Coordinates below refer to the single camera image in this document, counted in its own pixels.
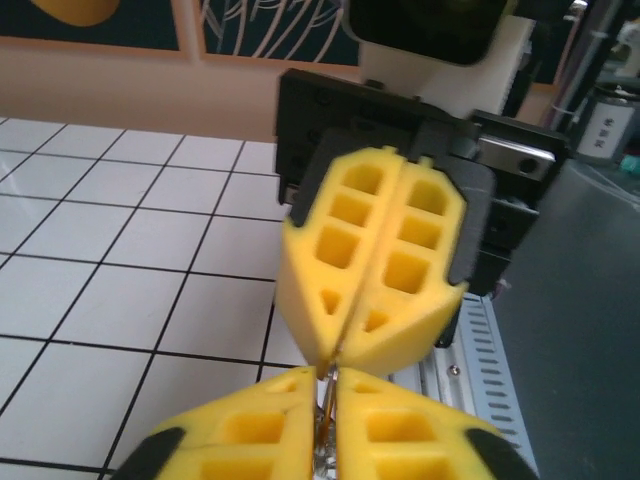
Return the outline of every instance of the white tiled floor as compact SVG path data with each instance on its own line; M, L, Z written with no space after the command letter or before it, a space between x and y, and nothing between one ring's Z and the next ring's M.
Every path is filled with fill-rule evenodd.
M163 419L304 363L271 314L273 156L0 123L0 478L106 479Z

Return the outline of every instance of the metal slot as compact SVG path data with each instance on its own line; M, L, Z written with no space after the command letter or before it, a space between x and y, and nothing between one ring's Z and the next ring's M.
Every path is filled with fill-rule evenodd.
M542 180L555 163L549 151L490 135L480 137L480 150L480 163L533 180Z

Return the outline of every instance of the square hole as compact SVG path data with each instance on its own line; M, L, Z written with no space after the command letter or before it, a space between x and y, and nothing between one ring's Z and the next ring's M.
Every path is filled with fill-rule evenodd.
M387 457L376 462L378 480L455 480L449 462L433 457Z
M410 207L419 208L425 212L444 215L447 198L440 187L429 182L419 181L413 186L409 196Z
M269 480L273 460L267 458L218 459L202 466L201 480Z
M282 412L239 413L225 423L222 442L227 445L278 443L284 421Z
M351 264L359 238L335 227L325 227L320 233L316 257L321 262L345 269Z
M404 253L392 253L387 262L384 284L405 293L420 291L427 277L429 264L420 258Z
M429 442L435 435L417 412L375 412L367 417L367 436L373 443Z
M371 165L358 165L347 171L342 180L345 187L376 195L382 183L382 170Z
M358 227L364 227L367 224L370 212L371 205L368 203L347 195L337 195L333 205L331 205L329 215Z
M440 227L415 217L407 217L402 222L398 238L421 247L435 250L440 240Z

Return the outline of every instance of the black rubber edge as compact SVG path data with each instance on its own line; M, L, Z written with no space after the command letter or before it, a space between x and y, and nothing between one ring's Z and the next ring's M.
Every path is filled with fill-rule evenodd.
M467 430L465 435L495 480L539 480L504 438L480 428Z
M111 480L153 480L178 449L186 431L170 428L145 438Z
M476 270L478 251L491 210L495 178L488 167L458 158L440 158L434 161L433 166L449 177L467 202L447 275L451 285L459 285L470 280Z
M313 154L309 168L300 183L296 201L289 212L289 218L295 227L303 227L307 222L331 163L338 157L368 146L370 145L366 140L354 137L346 131L329 129L325 132Z
M458 320L460 319L460 307L456 310L456 313L453 314L449 324L445 327L445 329L440 334L438 340L436 340L435 347L436 348L449 348L453 343L453 337L456 334L456 329L458 328Z

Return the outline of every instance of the peach wall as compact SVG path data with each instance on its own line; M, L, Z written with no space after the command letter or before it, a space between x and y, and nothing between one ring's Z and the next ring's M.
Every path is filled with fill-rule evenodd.
M0 45L0 116L271 140L280 62L206 62L188 1L176 1L185 58ZM354 74L343 78L356 80ZM534 92L523 119L549 99Z

